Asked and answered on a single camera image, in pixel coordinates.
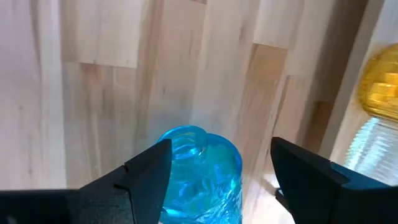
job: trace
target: wood grain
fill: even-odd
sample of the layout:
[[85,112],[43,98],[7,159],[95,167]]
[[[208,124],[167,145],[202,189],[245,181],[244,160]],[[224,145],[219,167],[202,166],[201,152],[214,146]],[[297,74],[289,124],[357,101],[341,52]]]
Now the wood grain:
[[62,1],[63,58],[137,67],[143,0]]
[[81,187],[136,155],[134,70],[63,64],[67,184]]
[[151,74],[146,147],[167,130],[189,123],[204,19],[203,4],[186,0],[164,1]]
[[0,3],[0,188],[65,187],[58,1]]
[[259,0],[220,0],[206,6],[190,123],[230,139],[236,129],[258,5]]
[[2,1],[0,187],[81,187],[194,124],[239,148],[244,223],[292,223],[271,137],[319,144],[366,3]]
[[304,0],[261,0],[254,43],[289,48],[300,22]]

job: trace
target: wood plank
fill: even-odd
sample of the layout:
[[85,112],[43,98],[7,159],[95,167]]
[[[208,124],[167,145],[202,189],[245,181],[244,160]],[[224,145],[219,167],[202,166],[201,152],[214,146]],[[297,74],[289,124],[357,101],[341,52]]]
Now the wood plank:
[[274,134],[303,146],[318,101],[333,102],[367,1],[306,0]]
[[356,85],[368,59],[398,41],[393,28],[398,24],[397,8],[396,1],[369,1],[322,141],[320,154],[324,157],[341,162],[359,126],[368,118],[356,100]]
[[0,3],[2,189],[65,186],[57,21],[58,1]]
[[318,153],[328,126],[334,103],[317,102],[311,121],[303,140],[303,147],[313,153]]
[[258,5],[259,0],[220,0],[206,6],[190,123],[229,139],[236,130]]
[[274,127],[274,136],[301,144],[307,131],[307,124],[313,111],[311,89],[316,85],[308,77],[289,76],[285,84],[285,93]]
[[42,176],[40,187],[66,187],[63,126],[60,1],[35,0],[37,51],[41,81]]
[[250,66],[246,75],[242,102],[240,103],[237,131],[233,142],[243,158],[243,195],[245,222],[251,222],[252,205],[258,200],[257,192],[250,187],[262,179],[262,169],[256,169],[259,157],[265,160],[268,146],[262,146],[267,130],[272,102],[280,80],[287,50],[266,45],[253,45]]
[[254,43],[289,48],[303,7],[304,0],[261,0]]
[[134,70],[63,64],[68,187],[105,175],[134,153]]
[[62,1],[64,60],[136,68],[143,3]]
[[201,49],[204,4],[165,0],[150,86],[146,147],[189,123]]

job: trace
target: yellow object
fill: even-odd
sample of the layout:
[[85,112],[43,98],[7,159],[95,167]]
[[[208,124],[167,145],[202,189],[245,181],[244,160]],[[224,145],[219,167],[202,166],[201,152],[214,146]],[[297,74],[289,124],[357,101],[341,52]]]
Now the yellow object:
[[368,62],[358,94],[370,115],[398,121],[398,44]]

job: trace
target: wooden wall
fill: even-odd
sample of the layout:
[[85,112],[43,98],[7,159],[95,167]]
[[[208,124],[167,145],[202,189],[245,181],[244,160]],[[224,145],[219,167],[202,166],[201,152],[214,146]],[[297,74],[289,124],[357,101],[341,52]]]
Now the wooden wall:
[[271,136],[317,152],[366,4],[1,1],[0,187],[79,187],[194,124],[242,154],[245,223],[291,222]]

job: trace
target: blue bottle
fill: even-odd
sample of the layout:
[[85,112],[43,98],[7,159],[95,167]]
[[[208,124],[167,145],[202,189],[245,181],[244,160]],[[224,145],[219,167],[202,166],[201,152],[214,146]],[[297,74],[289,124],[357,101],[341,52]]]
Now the blue bottle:
[[227,139],[196,126],[167,131],[172,140],[170,182],[160,221],[242,223],[242,159]]

